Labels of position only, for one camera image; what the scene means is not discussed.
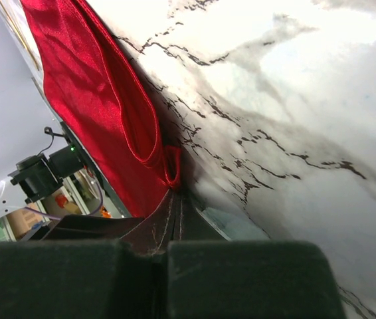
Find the red cloth napkin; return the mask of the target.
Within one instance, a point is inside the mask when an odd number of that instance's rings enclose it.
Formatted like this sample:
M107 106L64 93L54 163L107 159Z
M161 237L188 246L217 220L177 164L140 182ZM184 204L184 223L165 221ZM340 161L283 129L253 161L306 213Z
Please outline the red cloth napkin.
M147 217L181 184L181 150L162 140L132 66L85 1L23 1L53 110L128 211Z

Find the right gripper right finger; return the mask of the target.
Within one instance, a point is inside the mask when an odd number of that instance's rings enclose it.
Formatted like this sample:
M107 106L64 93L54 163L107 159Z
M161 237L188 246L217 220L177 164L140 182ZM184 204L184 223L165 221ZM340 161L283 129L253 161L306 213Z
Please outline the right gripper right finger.
M227 241L186 237L195 216L171 194L167 247L169 318L345 318L321 249L305 241Z

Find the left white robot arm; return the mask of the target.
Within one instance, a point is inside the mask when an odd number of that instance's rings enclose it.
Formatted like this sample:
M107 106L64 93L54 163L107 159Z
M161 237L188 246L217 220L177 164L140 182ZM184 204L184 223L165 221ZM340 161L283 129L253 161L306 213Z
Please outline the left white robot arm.
M67 146L49 156L30 156L16 167L0 181L0 218L53 194L84 164L76 148Z

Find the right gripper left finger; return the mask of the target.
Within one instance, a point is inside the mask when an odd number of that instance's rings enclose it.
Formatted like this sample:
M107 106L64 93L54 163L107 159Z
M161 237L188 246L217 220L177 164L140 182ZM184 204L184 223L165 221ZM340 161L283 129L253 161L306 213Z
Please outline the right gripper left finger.
M0 242L0 318L166 318L173 203L120 238Z

